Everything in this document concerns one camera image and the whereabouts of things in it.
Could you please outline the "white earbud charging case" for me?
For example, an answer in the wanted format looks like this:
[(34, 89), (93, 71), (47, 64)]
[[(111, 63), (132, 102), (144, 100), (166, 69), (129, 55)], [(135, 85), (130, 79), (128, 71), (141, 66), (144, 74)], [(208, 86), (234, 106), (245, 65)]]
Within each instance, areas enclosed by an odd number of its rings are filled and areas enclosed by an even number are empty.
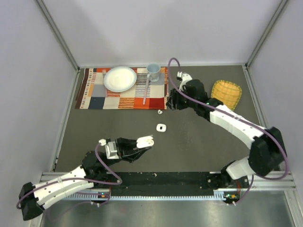
[(167, 126), (165, 124), (159, 123), (156, 126), (156, 131), (158, 131), (158, 132), (165, 132), (166, 129), (167, 129)]

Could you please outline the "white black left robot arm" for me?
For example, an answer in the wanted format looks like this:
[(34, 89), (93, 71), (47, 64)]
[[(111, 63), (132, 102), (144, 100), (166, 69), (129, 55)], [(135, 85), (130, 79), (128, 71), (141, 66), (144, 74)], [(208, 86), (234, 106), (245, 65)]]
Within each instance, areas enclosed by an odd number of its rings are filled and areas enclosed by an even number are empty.
[(44, 183), (24, 184), (19, 193), (17, 209), (24, 221), (40, 216), (56, 202), (85, 189), (120, 185), (123, 180), (111, 168), (120, 161), (132, 163), (154, 145), (153, 136), (138, 139), (100, 139), (94, 151), (85, 154), (82, 164), (74, 170)]

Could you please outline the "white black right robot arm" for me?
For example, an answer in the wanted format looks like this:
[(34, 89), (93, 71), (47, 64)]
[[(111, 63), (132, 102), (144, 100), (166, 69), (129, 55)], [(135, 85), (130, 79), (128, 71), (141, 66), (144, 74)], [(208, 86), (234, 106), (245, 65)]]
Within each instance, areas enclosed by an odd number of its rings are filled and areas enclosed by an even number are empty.
[(171, 89), (166, 105), (171, 110), (193, 109), (198, 116), (237, 137), (250, 150), (248, 157), (233, 161), (221, 170), (221, 182), (226, 187), (234, 186), (244, 176), (266, 177), (287, 157), (279, 129), (255, 125), (220, 100), (209, 98), (198, 79), (187, 80), (178, 89)]

